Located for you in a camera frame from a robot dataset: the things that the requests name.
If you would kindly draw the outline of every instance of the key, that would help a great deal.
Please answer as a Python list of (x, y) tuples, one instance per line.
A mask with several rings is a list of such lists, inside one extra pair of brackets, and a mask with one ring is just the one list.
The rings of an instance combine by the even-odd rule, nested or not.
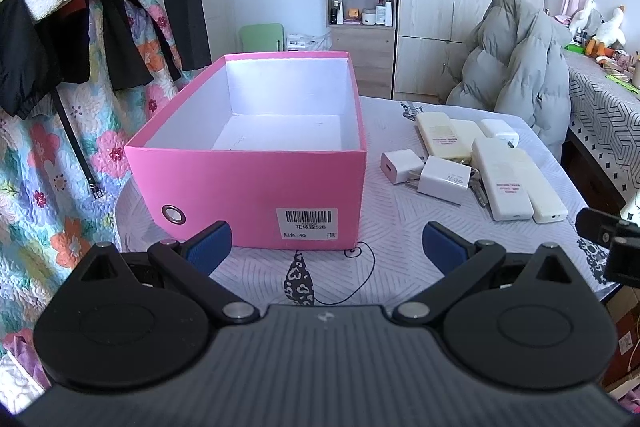
[(471, 178), (469, 179), (469, 188), (476, 195), (476, 199), (482, 208), (486, 208), (489, 205), (489, 198), (486, 197), (484, 188), (480, 181), (480, 172), (478, 169), (471, 169)]

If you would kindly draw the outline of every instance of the gray puffer jacket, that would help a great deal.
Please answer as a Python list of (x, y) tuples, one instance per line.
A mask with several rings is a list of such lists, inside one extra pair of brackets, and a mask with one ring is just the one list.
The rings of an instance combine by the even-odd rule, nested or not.
[(493, 0), (447, 105), (519, 116), (559, 160), (571, 114), (569, 42), (569, 30), (529, 2)]

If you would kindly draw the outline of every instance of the blue gripper pad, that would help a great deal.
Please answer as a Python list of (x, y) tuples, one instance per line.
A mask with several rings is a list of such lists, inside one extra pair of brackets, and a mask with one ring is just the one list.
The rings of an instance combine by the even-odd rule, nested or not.
[(216, 221), (180, 247), (182, 256), (196, 269), (209, 276), (231, 252), (231, 227)]
[(439, 223), (427, 223), (422, 230), (422, 249), (445, 276), (468, 261), (472, 245)]

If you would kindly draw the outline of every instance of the barcode label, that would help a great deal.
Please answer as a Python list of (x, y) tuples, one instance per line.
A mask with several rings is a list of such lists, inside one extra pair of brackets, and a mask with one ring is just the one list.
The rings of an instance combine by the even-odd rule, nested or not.
[(335, 241), (338, 239), (336, 208), (277, 208), (278, 226), (283, 239)]
[(288, 223), (330, 223), (330, 210), (286, 210)]

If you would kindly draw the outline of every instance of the white cable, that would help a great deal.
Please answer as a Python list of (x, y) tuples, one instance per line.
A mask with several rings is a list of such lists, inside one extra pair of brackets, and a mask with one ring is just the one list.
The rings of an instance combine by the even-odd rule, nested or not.
[(636, 349), (638, 349), (638, 344), (640, 344), (640, 332), (638, 331), (639, 323), (640, 323), (640, 315), (638, 315), (638, 320), (636, 320), (636, 345), (634, 346), (634, 350), (631, 351), (631, 357), (629, 358), (629, 365), (627, 365), (626, 367), (626, 371), (628, 373), (631, 372), (631, 362), (634, 359)]

